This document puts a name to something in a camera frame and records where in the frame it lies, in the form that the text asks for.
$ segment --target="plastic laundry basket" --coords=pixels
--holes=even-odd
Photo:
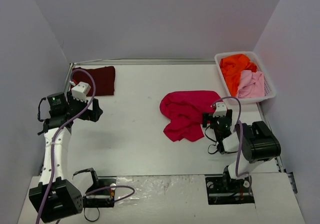
[[[230,95],[230,91],[229,91],[229,89],[227,87],[225,78],[224,78],[224,76],[223,76],[223,74],[221,72],[221,69],[220,69],[220,61],[221,61],[222,58],[226,58],[226,57],[234,55],[234,54],[244,54],[244,55],[246,55],[248,58],[250,58],[251,62],[256,64],[258,71],[263,72],[263,75],[264,75],[264,94],[265,94],[265,96],[253,97],[253,98],[239,98],[240,102],[242,104],[259,103],[259,102],[261,102],[263,100],[274,98],[276,96],[276,94],[277,94],[275,86],[272,84],[272,82],[270,80],[270,77],[269,77],[269,74],[267,73],[263,63],[260,61],[258,56],[252,51],[224,52],[224,53],[216,54],[214,56],[214,60],[215,60],[216,66],[218,68],[218,72],[220,74],[221,81],[223,83],[223,86],[224,86],[228,96],[231,96],[231,95]],[[236,104],[237,103],[237,102],[235,102],[235,100],[232,100],[232,99],[229,99],[229,102],[231,104]]]

